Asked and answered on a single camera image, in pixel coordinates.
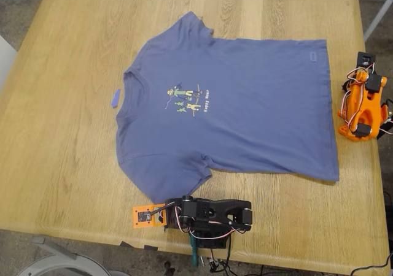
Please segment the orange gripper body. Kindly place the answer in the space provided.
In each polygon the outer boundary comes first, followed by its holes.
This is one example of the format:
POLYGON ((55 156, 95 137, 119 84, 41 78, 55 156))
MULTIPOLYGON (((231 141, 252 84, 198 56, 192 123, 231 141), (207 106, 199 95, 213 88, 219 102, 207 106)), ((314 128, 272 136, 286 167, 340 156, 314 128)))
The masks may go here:
POLYGON ((368 71, 366 69, 354 69, 347 74, 346 87, 349 88, 352 84, 363 84, 368 79, 368 71))

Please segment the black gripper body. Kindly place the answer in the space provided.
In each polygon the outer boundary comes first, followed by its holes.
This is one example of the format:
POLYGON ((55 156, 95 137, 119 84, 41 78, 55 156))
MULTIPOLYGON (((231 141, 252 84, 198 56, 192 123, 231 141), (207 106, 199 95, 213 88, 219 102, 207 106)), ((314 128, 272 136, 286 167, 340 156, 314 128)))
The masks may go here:
POLYGON ((166 208, 166 227, 171 229, 180 229, 183 227, 183 198, 172 198, 165 201, 168 205, 166 208))

